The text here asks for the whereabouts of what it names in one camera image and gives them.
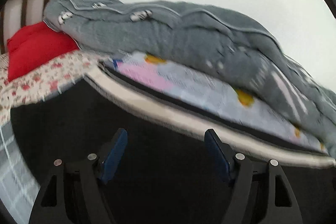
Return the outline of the fruit-print plastic bed cover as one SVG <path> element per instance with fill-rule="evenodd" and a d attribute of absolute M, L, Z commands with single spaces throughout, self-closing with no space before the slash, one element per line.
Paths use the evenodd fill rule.
<path fill-rule="evenodd" d="M 113 59 L 107 58 L 99 61 L 108 65 L 114 63 Z M 171 61 L 160 64 L 140 52 L 125 56 L 116 64 L 116 71 L 123 76 L 178 102 L 199 107 L 217 118 L 226 118 L 239 125 L 264 130 L 269 138 L 278 137 L 288 141 L 290 150 L 281 154 L 281 159 L 288 164 L 313 168 L 335 165 L 335 160 L 316 137 L 294 127 L 261 100 L 235 91 L 213 77 Z M 85 75 L 94 76 L 96 66 L 82 78 Z M 51 93 L 41 101 L 62 94 L 74 84 L 63 86 L 60 92 Z M 27 223 L 38 190 L 39 184 L 23 160 L 9 120 L 1 124 L 1 200 L 17 223 Z"/>

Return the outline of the floral bed sheet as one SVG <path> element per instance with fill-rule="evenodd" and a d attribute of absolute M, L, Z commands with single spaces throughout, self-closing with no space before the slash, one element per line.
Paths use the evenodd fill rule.
<path fill-rule="evenodd" d="M 7 79 L 8 54 L 1 55 L 1 124 L 10 119 L 10 109 L 44 100 L 51 93 L 60 92 L 67 84 L 78 79 L 95 67 L 106 54 L 73 51 L 60 55 L 15 80 Z"/>

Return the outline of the black pants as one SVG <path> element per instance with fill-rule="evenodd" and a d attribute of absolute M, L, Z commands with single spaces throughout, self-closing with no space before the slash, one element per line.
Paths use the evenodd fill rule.
<path fill-rule="evenodd" d="M 220 119 L 123 77 L 108 87 L 84 78 L 46 101 L 13 107 L 19 151 L 41 186 L 54 161 L 96 153 L 116 131 L 128 140 L 116 173 L 104 186 L 114 223 L 221 223 L 231 190 L 205 145 L 213 129 L 223 143 L 259 162 L 277 160 L 303 223 L 335 223 L 335 167 L 284 162 L 288 141 Z"/>

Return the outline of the red pillow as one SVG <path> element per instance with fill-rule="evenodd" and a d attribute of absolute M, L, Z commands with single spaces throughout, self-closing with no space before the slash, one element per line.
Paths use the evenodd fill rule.
<path fill-rule="evenodd" d="M 78 50 L 69 35 L 56 32 L 44 22 L 25 26 L 7 40 L 8 81 L 22 77 L 48 61 Z"/>

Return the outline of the grey floral quilt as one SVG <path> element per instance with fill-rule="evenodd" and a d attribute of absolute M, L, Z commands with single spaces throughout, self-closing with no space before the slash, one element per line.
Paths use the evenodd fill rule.
<path fill-rule="evenodd" d="M 244 14 L 187 2 L 49 0 L 43 19 L 86 50 L 146 52 L 251 91 L 335 155 L 335 93 Z"/>

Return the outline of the dark wooden headboard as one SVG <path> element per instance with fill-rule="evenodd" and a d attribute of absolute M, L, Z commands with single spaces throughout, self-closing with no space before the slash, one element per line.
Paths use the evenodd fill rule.
<path fill-rule="evenodd" d="M 7 40 L 24 26 L 42 21 L 49 0 L 7 0 L 1 8 L 1 54 L 7 52 Z"/>

